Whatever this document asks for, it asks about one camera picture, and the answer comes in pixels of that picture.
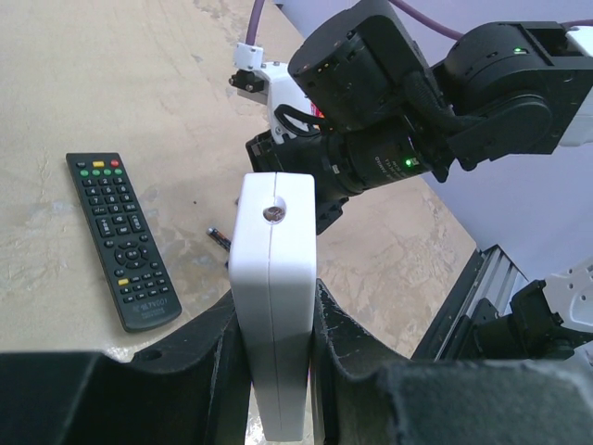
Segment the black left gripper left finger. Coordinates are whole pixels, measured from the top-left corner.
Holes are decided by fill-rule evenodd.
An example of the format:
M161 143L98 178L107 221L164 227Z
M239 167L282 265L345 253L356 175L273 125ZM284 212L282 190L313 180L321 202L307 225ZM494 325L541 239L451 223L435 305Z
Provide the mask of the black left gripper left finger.
M102 352L1 356L4 444L241 444L246 354L233 298L130 362Z

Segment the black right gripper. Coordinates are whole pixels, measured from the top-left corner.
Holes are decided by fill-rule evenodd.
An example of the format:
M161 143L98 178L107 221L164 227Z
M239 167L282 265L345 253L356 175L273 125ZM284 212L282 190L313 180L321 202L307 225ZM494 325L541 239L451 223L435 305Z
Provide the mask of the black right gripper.
M330 161L330 149L338 140L329 135L287 138L277 144L271 131L246 142L253 172L309 174L315 183L316 233L322 234L343 214L350 192L340 183Z

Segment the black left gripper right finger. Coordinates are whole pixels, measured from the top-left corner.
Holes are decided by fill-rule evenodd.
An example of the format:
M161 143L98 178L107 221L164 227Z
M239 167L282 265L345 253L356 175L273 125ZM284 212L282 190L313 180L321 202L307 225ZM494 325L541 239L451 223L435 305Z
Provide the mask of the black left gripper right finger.
M592 375L562 362L412 361L316 285L318 444L588 444Z

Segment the white air conditioner remote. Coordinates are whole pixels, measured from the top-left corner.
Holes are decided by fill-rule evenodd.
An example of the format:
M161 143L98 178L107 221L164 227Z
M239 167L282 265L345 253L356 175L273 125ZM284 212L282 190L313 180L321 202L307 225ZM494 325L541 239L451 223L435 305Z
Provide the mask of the white air conditioner remote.
M312 176L245 176L229 274L264 436L299 441L317 278Z

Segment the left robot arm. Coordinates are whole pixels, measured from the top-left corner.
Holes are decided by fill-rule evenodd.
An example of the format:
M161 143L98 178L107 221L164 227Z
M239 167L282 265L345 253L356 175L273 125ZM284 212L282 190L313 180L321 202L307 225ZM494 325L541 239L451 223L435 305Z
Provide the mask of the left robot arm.
M575 334L535 281L471 327L469 361L408 360L318 284L313 362L320 444L588 444L592 376L561 365ZM5 353L5 444L241 444L251 375L233 299L129 363L100 352Z

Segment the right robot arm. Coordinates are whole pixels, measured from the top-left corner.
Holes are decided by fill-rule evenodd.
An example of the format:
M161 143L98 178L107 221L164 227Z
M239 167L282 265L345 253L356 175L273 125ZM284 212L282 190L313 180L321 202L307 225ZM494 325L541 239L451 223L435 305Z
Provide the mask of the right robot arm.
M241 46L231 82L266 97L267 132L246 144L255 172L315 180L316 224L351 197L426 172L445 182L509 155L548 155L589 140L592 49L586 29L492 22L459 37L429 65L386 1L361 1L326 20L285 64Z

